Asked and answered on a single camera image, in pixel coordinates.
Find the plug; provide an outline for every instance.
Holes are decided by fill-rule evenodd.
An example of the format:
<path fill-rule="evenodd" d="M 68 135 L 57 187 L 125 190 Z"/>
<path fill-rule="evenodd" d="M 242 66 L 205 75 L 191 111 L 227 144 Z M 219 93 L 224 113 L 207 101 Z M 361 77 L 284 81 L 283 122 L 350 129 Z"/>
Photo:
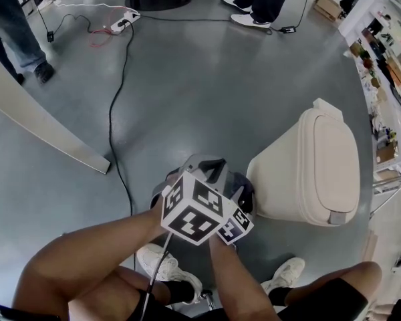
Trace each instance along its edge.
<path fill-rule="evenodd" d="M 46 37 L 47 37 L 47 41 L 49 42 L 49 43 L 51 43 L 51 42 L 53 42 L 54 41 L 54 36 L 53 36 L 53 31 L 48 31 L 47 33 L 46 33 Z"/>
<path fill-rule="evenodd" d="M 295 26 L 287 26 L 287 27 L 282 27 L 279 32 L 282 33 L 295 33 L 296 32 L 296 28 Z"/>
<path fill-rule="evenodd" d="M 118 27 L 125 26 L 127 23 L 129 23 L 129 20 L 123 19 L 122 21 L 120 21 L 120 22 L 118 23 Z"/>

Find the white power strip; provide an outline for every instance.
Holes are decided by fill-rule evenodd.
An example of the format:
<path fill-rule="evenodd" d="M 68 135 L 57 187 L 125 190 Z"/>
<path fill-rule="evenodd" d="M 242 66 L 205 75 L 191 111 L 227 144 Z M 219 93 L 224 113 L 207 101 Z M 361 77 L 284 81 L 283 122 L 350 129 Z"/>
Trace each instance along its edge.
<path fill-rule="evenodd" d="M 113 32 L 122 32 L 125 28 L 129 26 L 128 23 L 126 25 L 119 26 L 118 24 L 121 23 L 123 20 L 128 20 L 130 23 L 134 23 L 135 21 L 139 20 L 141 18 L 141 14 L 139 12 L 135 11 L 134 9 L 131 11 L 125 12 L 123 18 L 117 20 L 111 28 Z"/>

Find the white shoe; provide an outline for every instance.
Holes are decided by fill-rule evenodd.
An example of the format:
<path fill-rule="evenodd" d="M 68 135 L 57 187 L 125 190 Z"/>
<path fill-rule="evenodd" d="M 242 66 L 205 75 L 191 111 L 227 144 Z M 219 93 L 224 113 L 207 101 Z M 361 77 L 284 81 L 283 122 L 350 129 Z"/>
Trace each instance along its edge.
<path fill-rule="evenodd" d="M 257 23 L 250 14 L 232 14 L 231 19 L 234 23 L 242 26 L 255 27 L 259 29 L 270 28 L 270 23 Z"/>
<path fill-rule="evenodd" d="M 147 245 L 141 247 L 137 253 L 136 258 L 144 271 L 152 277 L 154 274 L 154 269 L 157 263 L 162 258 L 163 247 L 159 245 L 148 243 Z M 199 302 L 199 297 L 202 293 L 202 283 L 190 272 L 182 271 L 178 267 L 178 260 L 176 260 L 171 254 L 168 254 L 165 259 L 163 259 L 162 264 L 160 264 L 158 274 L 156 276 L 158 281 L 185 281 L 192 285 L 194 289 L 194 298 L 190 302 L 185 302 L 185 304 L 193 304 Z"/>
<path fill-rule="evenodd" d="M 263 282 L 261 287 L 265 290 L 267 295 L 276 288 L 290 288 L 297 282 L 304 268 L 304 260 L 297 257 L 291 258 L 279 266 L 273 278 Z"/>
<path fill-rule="evenodd" d="M 235 0 L 221 0 L 221 1 L 226 5 L 237 8 L 242 13 L 251 13 L 251 6 L 247 8 L 240 8 L 238 5 L 236 5 Z"/>

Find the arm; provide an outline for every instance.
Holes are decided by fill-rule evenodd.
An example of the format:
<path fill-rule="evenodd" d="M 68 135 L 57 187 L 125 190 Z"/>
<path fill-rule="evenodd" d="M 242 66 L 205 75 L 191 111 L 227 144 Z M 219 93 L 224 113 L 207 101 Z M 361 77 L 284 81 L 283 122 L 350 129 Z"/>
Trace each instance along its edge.
<path fill-rule="evenodd" d="M 25 266 L 13 308 L 69 319 L 68 302 L 91 290 L 137 249 L 164 233 L 162 198 L 133 217 L 65 234 Z"/>
<path fill-rule="evenodd" d="M 231 246 L 217 235 L 209 239 L 215 282 L 230 321 L 279 321 L 272 304 Z"/>

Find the sneaker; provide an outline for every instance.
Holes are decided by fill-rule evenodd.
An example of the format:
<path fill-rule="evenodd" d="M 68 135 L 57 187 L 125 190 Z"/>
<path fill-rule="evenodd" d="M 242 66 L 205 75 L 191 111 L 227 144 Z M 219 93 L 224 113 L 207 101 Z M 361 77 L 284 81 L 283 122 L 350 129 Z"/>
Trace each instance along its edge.
<path fill-rule="evenodd" d="M 232 14 L 231 20 L 233 23 L 242 26 L 255 27 L 257 29 L 269 29 L 270 23 L 259 23 L 251 17 L 251 14 Z"/>
<path fill-rule="evenodd" d="M 141 247 L 136 253 L 138 262 L 150 277 L 153 276 L 154 269 L 162 258 L 162 255 L 163 247 L 153 243 L 148 243 L 147 245 Z M 193 304 L 199 302 L 203 288 L 201 281 L 190 272 L 182 271 L 178 267 L 178 260 L 176 260 L 171 254 L 168 254 L 166 258 L 163 259 L 162 264 L 160 264 L 156 280 L 164 282 L 185 281 L 190 283 L 194 290 L 194 298 L 190 302 L 185 302 L 184 304 Z"/>
<path fill-rule="evenodd" d="M 240 8 L 236 3 L 235 0 L 221 0 L 226 5 L 232 6 L 237 8 L 242 13 L 251 13 L 251 6 L 247 8 Z"/>
<path fill-rule="evenodd" d="M 34 75 L 40 84 L 44 84 L 49 81 L 54 72 L 55 70 L 53 67 L 47 62 L 38 65 L 38 67 L 34 69 Z"/>
<path fill-rule="evenodd" d="M 291 258 L 279 266 L 273 278 L 263 282 L 261 287 L 267 295 L 276 288 L 290 288 L 297 282 L 304 268 L 305 261 L 303 259 L 297 257 Z"/>

